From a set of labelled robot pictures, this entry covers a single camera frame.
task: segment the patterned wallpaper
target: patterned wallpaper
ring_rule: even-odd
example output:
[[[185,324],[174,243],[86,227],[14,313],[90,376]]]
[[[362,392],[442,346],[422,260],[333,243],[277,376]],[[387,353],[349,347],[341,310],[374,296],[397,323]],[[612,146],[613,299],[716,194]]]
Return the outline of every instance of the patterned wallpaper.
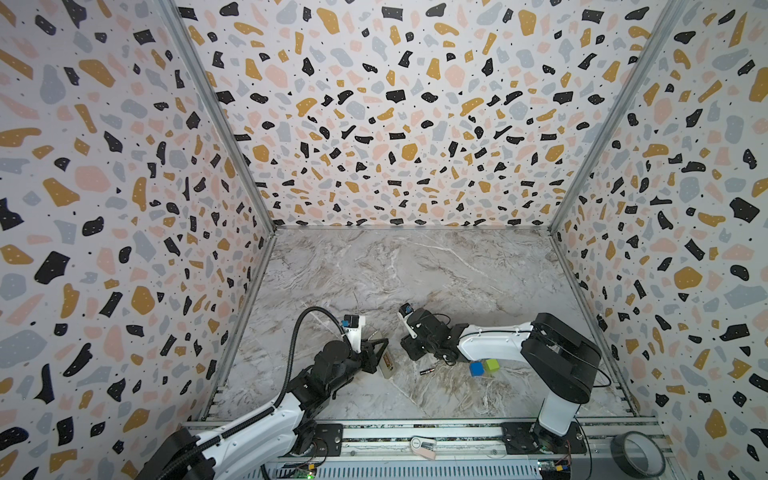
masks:
[[[0,15],[0,476],[134,477],[204,407],[263,232],[153,3]]]
[[[768,3],[689,3],[556,236],[688,477],[756,480],[768,470]]]
[[[664,0],[179,0],[277,224],[542,225]]]

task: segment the black mounting plate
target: black mounting plate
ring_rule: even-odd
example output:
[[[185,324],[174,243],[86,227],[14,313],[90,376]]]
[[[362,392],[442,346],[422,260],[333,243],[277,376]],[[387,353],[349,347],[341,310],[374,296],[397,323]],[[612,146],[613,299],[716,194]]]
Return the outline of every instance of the black mounting plate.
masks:
[[[529,455],[531,453],[542,453],[541,445],[535,443],[533,436],[533,425],[535,422],[505,422],[502,423],[502,439],[504,447],[507,449],[507,455]],[[584,436],[576,422],[571,422],[568,433],[563,437],[562,445],[554,447],[552,453],[566,455],[568,446],[565,440],[571,443],[571,453],[587,453],[587,446],[584,443]]]
[[[341,442],[344,439],[344,425],[341,423],[318,423],[315,429],[317,442],[315,458],[338,457],[341,455]]]

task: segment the white marble vein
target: white marble vein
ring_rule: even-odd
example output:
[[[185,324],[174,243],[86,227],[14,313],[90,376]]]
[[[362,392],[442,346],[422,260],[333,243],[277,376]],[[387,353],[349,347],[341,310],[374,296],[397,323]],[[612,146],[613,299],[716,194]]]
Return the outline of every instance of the white marble vein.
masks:
[[[591,337],[549,239],[523,230],[281,230],[213,419],[234,419],[278,393],[290,334],[302,310],[326,307],[339,318],[366,315],[364,337],[389,337],[395,375],[359,373],[323,411],[325,419],[532,417],[547,387],[520,362],[493,376],[469,375],[425,356],[412,362],[397,320],[410,302],[457,323],[514,325],[549,312]],[[337,337],[322,314],[309,315],[294,373]],[[420,376],[419,371],[436,365]],[[595,389],[579,416],[626,415],[621,391]]]

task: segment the wall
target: wall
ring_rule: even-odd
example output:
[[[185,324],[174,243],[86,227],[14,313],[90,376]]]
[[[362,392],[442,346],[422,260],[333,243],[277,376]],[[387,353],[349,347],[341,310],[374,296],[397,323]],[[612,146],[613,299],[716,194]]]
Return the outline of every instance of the wall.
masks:
[[[665,4],[178,2],[275,223],[449,226],[551,221]]]
[[[154,4],[0,14],[0,476],[133,477],[204,407],[264,233]]]
[[[557,238],[688,477],[754,480],[768,462],[768,4],[689,3]]]

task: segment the marble surface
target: marble surface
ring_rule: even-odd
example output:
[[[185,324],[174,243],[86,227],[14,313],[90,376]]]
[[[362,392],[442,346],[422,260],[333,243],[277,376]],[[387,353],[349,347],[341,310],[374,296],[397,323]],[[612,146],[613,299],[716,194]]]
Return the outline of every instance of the marble surface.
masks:
[[[341,319],[366,315],[366,338],[389,337],[391,379],[359,373],[324,419],[534,417],[548,389],[527,364],[501,362],[493,377],[432,356],[412,362],[399,345],[405,302],[456,323],[514,325],[549,312],[591,338],[545,234],[533,230],[281,230],[243,339],[211,419],[235,419],[264,404],[285,376],[299,313],[323,306]],[[295,375],[338,331],[319,313],[305,318]],[[436,366],[424,376],[419,371]],[[579,416],[626,415],[621,391],[595,389]]]

